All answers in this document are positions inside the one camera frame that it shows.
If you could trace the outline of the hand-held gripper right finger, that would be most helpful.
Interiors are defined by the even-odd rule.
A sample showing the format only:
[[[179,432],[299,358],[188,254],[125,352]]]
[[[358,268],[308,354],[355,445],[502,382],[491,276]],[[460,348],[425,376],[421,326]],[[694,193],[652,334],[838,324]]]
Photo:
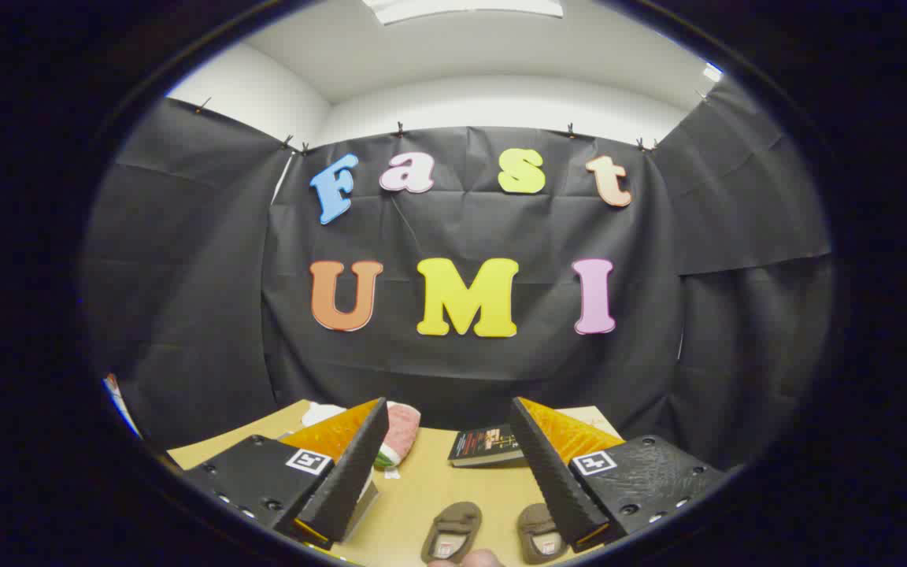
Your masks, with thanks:
[[[511,402],[510,428],[575,552],[668,519],[728,477],[659,435],[625,441],[522,396]]]

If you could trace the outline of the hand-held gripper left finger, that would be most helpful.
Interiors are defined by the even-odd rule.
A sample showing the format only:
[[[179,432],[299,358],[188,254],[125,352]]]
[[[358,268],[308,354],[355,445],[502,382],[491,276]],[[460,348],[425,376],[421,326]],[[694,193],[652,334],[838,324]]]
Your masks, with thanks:
[[[266,530],[328,550],[346,537],[388,428],[387,399],[375,398],[281,440],[248,435],[181,477]]]

